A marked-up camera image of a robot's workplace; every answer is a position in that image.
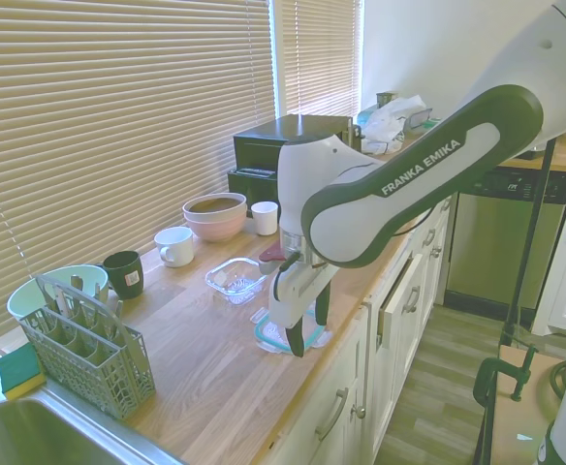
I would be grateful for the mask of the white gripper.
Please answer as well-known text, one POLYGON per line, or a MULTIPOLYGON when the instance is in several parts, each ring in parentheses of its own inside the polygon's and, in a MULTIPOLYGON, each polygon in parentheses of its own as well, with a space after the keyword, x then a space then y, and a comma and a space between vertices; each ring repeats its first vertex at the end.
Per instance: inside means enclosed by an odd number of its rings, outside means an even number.
POLYGON ((279 269, 270 285, 270 319, 286 327, 290 351, 295 357, 304 356, 303 315, 312 303, 317 325, 328 323, 331 280, 335 274, 336 267, 332 264, 313 267, 293 263, 284 271, 279 269))

